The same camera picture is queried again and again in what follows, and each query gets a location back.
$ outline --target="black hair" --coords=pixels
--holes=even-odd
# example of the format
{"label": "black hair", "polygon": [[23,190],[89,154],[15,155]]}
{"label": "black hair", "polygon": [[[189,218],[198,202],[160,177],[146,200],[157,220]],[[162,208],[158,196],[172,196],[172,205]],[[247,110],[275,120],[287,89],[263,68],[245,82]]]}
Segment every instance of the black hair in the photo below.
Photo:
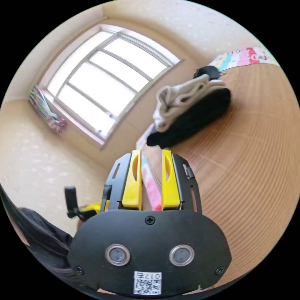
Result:
{"label": "black hair", "polygon": [[16,207],[9,199],[1,184],[0,198],[9,217],[12,218],[29,242],[30,246],[28,248],[36,259],[48,271],[67,284],[71,286],[84,286],[79,282],[70,265],[66,263],[72,237],[66,234],[66,236],[70,238],[63,240],[63,238],[59,238],[59,236],[51,232],[51,230],[43,228],[38,222],[35,222],[34,218],[29,217],[30,215],[28,213],[34,211]]}

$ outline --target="window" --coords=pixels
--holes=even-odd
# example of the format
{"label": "window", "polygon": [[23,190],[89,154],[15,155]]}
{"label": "window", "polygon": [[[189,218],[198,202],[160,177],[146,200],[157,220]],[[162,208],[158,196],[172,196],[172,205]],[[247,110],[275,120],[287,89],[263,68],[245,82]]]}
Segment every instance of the window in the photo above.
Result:
{"label": "window", "polygon": [[105,141],[143,89],[173,64],[135,37],[101,30],[61,64],[45,90]]}

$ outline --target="white towel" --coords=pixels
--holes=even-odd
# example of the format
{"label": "white towel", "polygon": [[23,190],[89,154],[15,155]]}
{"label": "white towel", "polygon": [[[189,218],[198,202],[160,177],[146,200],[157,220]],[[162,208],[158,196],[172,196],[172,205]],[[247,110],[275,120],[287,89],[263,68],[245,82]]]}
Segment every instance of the white towel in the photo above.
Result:
{"label": "white towel", "polygon": [[157,106],[153,114],[157,131],[167,131],[177,117],[213,90],[224,86],[222,80],[209,80],[204,74],[183,84],[161,88],[156,94]]}

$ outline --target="window frame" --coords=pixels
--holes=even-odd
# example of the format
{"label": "window frame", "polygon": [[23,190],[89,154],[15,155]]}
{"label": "window frame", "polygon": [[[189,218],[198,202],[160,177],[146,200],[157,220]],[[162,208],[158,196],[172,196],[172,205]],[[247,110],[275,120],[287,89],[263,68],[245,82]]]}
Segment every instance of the window frame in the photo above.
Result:
{"label": "window frame", "polygon": [[[176,66],[179,62],[181,62],[181,60],[177,59],[177,62],[172,61],[171,59],[167,58],[165,55],[161,54],[159,51],[157,51],[155,48],[153,48],[151,45],[146,44],[145,42],[142,42],[140,40],[138,40],[135,37],[130,36],[129,34],[127,34],[128,32],[131,32],[130,30],[126,29],[126,28],[121,28],[121,27],[117,27],[117,26],[111,26],[111,25],[104,25],[102,24],[100,27],[97,27],[96,31],[94,30],[95,28],[92,28],[93,33],[90,34],[87,38],[85,38],[82,42],[80,42],[79,44],[77,44],[72,51],[69,51],[68,55],[65,57],[65,59],[62,60],[61,63],[59,63],[59,65],[57,65],[57,67],[55,68],[55,70],[52,72],[51,76],[49,77],[49,79],[47,80],[48,83],[47,85],[42,86],[43,92],[50,104],[50,106],[54,106],[56,108],[56,110],[58,110],[62,115],[64,115],[65,117],[67,117],[67,119],[69,121],[71,121],[73,124],[76,125],[76,127],[78,127],[79,129],[81,129],[81,131],[84,131],[85,133],[86,130],[88,131],[88,135],[90,137],[93,138],[93,140],[95,140],[98,144],[104,146],[107,141],[111,138],[111,136],[113,135],[113,133],[116,131],[117,127],[119,126],[119,124],[125,119],[126,115],[130,112],[130,110],[135,106],[135,104],[138,103],[139,99],[143,96],[143,94],[149,89],[151,88],[151,86],[153,86],[155,84],[155,82],[160,79],[163,75],[165,75],[170,69],[172,69],[174,66]],[[52,81],[53,77],[56,75],[57,71],[59,70],[59,68],[69,59],[69,57],[78,50],[79,47],[81,47],[84,43],[86,43],[90,38],[92,38],[93,36],[95,36],[96,34],[98,34],[100,31],[103,32],[107,32],[107,33],[111,33],[112,35],[107,38],[106,40],[104,40],[102,43],[100,43],[97,47],[95,47],[94,49],[92,49],[77,65],[76,67],[70,72],[70,74],[67,76],[67,78],[64,80],[63,84],[61,85],[61,87],[59,88],[58,92],[56,95],[53,95],[48,89],[47,87],[49,86],[50,82]],[[129,42],[137,47],[139,47],[140,49],[144,50],[145,52],[147,52],[148,54],[152,55],[153,57],[155,57],[159,62],[161,62],[162,64],[164,64],[166,66],[165,69],[163,69],[157,76],[155,76],[154,78],[151,78],[150,76],[148,76],[147,74],[145,74],[142,70],[140,70],[139,68],[137,68],[136,66],[134,66],[133,64],[131,64],[130,62],[126,61],[125,59],[119,57],[118,55],[111,53],[107,50],[105,50],[104,48],[110,44],[111,42],[113,42],[116,39],[123,39],[126,42]],[[119,61],[125,63],[127,66],[131,67],[133,70],[135,70],[136,72],[138,72],[140,75],[142,75],[143,77],[145,77],[148,80],[148,83],[140,90],[140,91],[135,91],[132,87],[130,87],[127,83],[125,83],[124,81],[122,81],[120,78],[118,78],[117,76],[111,74],[109,71],[107,71],[104,68],[101,68],[101,66],[98,66],[97,64],[93,63],[92,61],[89,60],[89,58],[91,58],[93,56],[93,54],[95,54],[97,51],[102,51],[105,54],[108,54],[116,59],[118,59]],[[61,92],[61,90],[63,89],[63,87],[65,85],[70,86],[71,88],[73,88],[76,92],[78,92],[79,94],[81,94],[82,96],[84,96],[86,99],[88,99],[90,102],[92,102],[94,105],[96,105],[97,107],[99,107],[102,111],[109,113],[109,111],[103,107],[102,105],[100,105],[98,102],[96,102],[95,100],[93,100],[91,97],[89,97],[87,94],[85,94],[83,91],[81,91],[80,89],[78,89],[77,87],[73,86],[71,83],[69,83],[70,79],[72,78],[72,76],[75,74],[75,72],[84,64],[84,63],[89,63],[91,65],[93,65],[94,67],[100,69],[101,71],[104,71],[106,74],[112,76],[114,79],[118,80],[121,84],[123,84],[124,86],[126,86],[127,88],[129,88],[130,90],[135,92],[135,96],[132,98],[132,100],[127,104],[127,106],[122,110],[122,112],[119,114],[119,116],[114,117],[115,119],[115,123],[114,125],[110,128],[110,130],[108,131],[108,133],[104,136],[102,135],[100,132],[97,132],[94,127],[92,127],[87,121],[85,121],[83,118],[81,118],[77,113],[75,113],[72,109],[70,109],[66,104],[64,104],[63,101],[61,101],[57,95],[59,95],[59,93]]]}

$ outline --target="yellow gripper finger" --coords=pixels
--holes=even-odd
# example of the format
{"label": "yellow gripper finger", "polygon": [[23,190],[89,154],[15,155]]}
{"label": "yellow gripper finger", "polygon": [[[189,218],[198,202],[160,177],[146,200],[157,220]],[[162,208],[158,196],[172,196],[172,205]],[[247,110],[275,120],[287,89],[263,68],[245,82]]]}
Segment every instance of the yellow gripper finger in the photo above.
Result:
{"label": "yellow gripper finger", "polygon": [[[97,215],[100,214],[100,211],[101,211],[101,200],[94,203],[94,204],[90,204],[90,205],[87,205],[87,206],[84,206],[84,207],[80,207],[79,208],[79,211],[81,213],[84,213],[84,212],[88,212],[88,211],[91,211],[91,210],[94,210],[96,212]],[[108,205],[109,205],[109,200],[106,201],[105,203],[105,212],[108,210]]]}
{"label": "yellow gripper finger", "polygon": [[162,151],[162,210],[178,209],[180,197],[171,151]]}
{"label": "yellow gripper finger", "polygon": [[122,198],[122,205],[124,208],[142,210],[141,162],[141,150],[133,150]]}

